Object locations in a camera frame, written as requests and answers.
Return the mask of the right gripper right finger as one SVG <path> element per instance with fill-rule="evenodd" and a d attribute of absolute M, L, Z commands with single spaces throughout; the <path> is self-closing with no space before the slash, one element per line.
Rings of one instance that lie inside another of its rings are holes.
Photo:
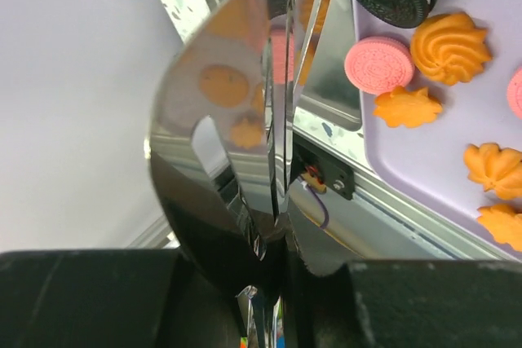
<path fill-rule="evenodd" d="M 350 260 L 311 273 L 287 240 L 288 347 L 519 347 L 521 265 Z"/>

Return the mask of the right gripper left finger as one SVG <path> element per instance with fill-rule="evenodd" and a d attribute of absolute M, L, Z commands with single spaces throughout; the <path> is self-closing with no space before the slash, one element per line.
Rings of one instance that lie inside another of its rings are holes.
<path fill-rule="evenodd" d="M 4 347 L 237 347 L 234 297 L 177 249 L 1 256 Z"/>

